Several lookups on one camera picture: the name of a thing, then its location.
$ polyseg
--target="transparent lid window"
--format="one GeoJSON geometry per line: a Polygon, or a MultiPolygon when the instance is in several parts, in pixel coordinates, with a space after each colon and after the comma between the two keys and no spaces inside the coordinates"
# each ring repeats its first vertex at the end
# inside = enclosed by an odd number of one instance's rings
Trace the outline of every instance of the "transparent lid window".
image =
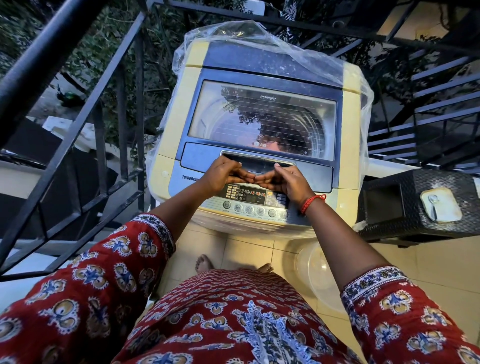
{"type": "Polygon", "coordinates": [[[336,102],[204,81],[189,136],[333,160],[336,102]]]}

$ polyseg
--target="red wristband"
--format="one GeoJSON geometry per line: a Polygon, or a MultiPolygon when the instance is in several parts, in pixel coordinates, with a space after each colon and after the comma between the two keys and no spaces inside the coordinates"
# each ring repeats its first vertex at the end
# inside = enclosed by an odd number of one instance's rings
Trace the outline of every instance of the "red wristband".
{"type": "Polygon", "coordinates": [[[305,211],[307,211],[308,209],[308,206],[310,206],[310,204],[313,202],[314,199],[316,198],[320,198],[321,200],[324,200],[327,198],[327,195],[325,194],[316,194],[315,196],[312,196],[310,197],[307,201],[305,201],[305,203],[303,204],[303,207],[301,208],[300,210],[300,213],[302,215],[305,215],[305,211]]]}

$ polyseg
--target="bare foot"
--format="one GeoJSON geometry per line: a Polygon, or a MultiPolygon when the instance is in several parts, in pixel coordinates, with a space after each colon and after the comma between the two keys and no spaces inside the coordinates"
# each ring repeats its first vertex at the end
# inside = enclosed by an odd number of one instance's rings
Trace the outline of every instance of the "bare foot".
{"type": "Polygon", "coordinates": [[[273,272],[273,268],[270,263],[262,265],[260,268],[257,269],[260,273],[271,273],[273,272]]]}
{"type": "Polygon", "coordinates": [[[202,272],[205,272],[206,270],[211,270],[213,268],[213,264],[208,259],[208,257],[205,254],[202,254],[201,256],[198,257],[197,259],[197,264],[195,264],[195,271],[197,274],[200,274],[202,272]]]}

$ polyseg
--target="white container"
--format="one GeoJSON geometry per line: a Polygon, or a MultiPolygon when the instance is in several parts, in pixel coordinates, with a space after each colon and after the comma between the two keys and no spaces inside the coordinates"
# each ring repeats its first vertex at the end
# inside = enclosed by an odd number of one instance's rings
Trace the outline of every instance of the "white container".
{"type": "Polygon", "coordinates": [[[332,310],[345,312],[340,291],[318,242],[312,242],[300,250],[295,266],[300,279],[320,301],[332,310]]]}

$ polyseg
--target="red patterned dress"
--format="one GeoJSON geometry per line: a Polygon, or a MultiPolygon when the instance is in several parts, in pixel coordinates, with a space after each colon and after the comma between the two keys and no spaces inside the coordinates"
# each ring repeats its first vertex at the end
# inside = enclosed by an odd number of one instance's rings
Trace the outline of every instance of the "red patterned dress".
{"type": "MultiPolygon", "coordinates": [[[[204,272],[134,327],[174,251],[159,218],[137,216],[0,316],[0,363],[360,361],[273,273],[204,272]]],[[[480,364],[479,349],[396,267],[363,274],[341,297],[369,363],[480,364]]]]}

